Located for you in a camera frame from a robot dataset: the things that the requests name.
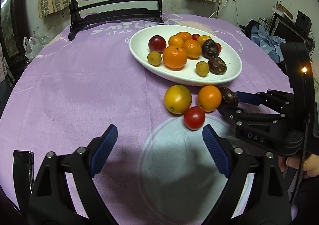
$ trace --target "human hand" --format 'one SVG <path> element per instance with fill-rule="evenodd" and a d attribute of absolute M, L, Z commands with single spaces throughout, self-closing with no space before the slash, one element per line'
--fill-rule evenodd
<path fill-rule="evenodd" d="M 295 169 L 299 168 L 300 156 L 294 155 L 289 158 L 278 157 L 278 165 L 281 172 L 285 170 L 286 167 L 292 167 Z M 303 171 L 307 171 L 304 178 L 316 177 L 319 175 L 319 156 L 311 154 L 305 159 L 303 166 Z"/>

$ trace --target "table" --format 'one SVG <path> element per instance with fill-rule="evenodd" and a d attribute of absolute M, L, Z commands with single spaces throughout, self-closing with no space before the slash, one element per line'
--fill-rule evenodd
<path fill-rule="evenodd" d="M 234 48 L 243 71 L 227 84 L 232 90 L 291 92 L 288 77 L 232 24 L 176 14 L 164 14 L 164 21 L 207 31 Z M 0 184 L 14 203 L 13 150 L 34 152 L 36 175 L 48 151 L 71 153 L 114 124 L 118 141 L 94 183 L 118 223 L 204 220 L 226 178 L 216 170 L 201 131 L 187 130 L 182 117 L 165 109 L 165 91 L 174 83 L 150 73 L 130 53 L 130 37 L 153 25 L 143 20 L 91 25 L 71 42 L 66 28 L 26 68 L 0 120 Z M 194 106 L 199 88 L 189 89 Z M 240 143 L 217 111 L 206 116 L 220 136 Z M 68 182 L 76 210 L 85 215 L 72 176 Z M 246 182 L 249 192 L 252 178 Z"/>

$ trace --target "cherry tomato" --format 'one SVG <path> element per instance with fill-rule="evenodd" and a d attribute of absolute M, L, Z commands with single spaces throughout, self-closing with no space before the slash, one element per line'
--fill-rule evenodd
<path fill-rule="evenodd" d="M 155 35 L 150 38 L 148 42 L 148 48 L 150 51 L 157 51 L 162 53 L 166 49 L 166 41 L 160 35 Z"/>
<path fill-rule="evenodd" d="M 200 36 L 199 34 L 193 34 L 193 35 L 192 35 L 192 37 L 193 37 L 194 40 L 197 40 L 199 36 Z"/>
<path fill-rule="evenodd" d="M 198 130 L 205 122 L 205 112 L 198 106 L 189 108 L 184 114 L 184 124 L 191 130 Z"/>
<path fill-rule="evenodd" d="M 217 45 L 217 47 L 218 47 L 218 51 L 221 53 L 221 44 L 219 44 L 219 43 L 216 42 L 216 45 Z"/>

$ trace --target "fluorescent light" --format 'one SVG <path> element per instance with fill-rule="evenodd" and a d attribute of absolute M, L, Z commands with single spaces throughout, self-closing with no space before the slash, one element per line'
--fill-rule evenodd
<path fill-rule="evenodd" d="M 1 8 L 4 6 L 4 4 L 7 2 L 8 0 L 4 0 L 3 3 L 1 4 Z"/>

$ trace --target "orange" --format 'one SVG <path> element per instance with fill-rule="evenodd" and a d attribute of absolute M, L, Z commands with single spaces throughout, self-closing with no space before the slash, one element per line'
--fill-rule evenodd
<path fill-rule="evenodd" d="M 192 94 L 183 85 L 173 85 L 165 93 L 164 104 L 171 113 L 184 113 L 192 104 Z"/>
<path fill-rule="evenodd" d="M 177 35 L 171 36 L 168 40 L 168 45 L 171 46 L 177 46 L 177 47 L 183 47 L 184 40 Z"/>
<path fill-rule="evenodd" d="M 180 36 L 183 39 L 183 41 L 187 41 L 189 39 L 193 39 L 193 36 L 190 33 L 188 33 L 188 32 L 181 32 L 181 33 L 177 33 L 176 35 Z"/>
<path fill-rule="evenodd" d="M 193 59 L 199 58 L 199 56 L 202 54 L 202 47 L 193 39 L 185 41 L 183 49 L 186 50 L 187 56 Z"/>
<path fill-rule="evenodd" d="M 204 86 L 198 93 L 197 105 L 205 112 L 216 110 L 221 104 L 221 92 L 216 86 Z"/>
<path fill-rule="evenodd" d="M 212 39 L 212 38 L 208 35 L 202 35 L 202 36 L 199 36 L 196 41 L 200 44 L 200 46 L 202 46 L 204 42 L 207 41 L 208 39 Z"/>
<path fill-rule="evenodd" d="M 168 46 L 163 52 L 165 66 L 171 69 L 180 69 L 187 62 L 186 50 L 177 46 Z"/>

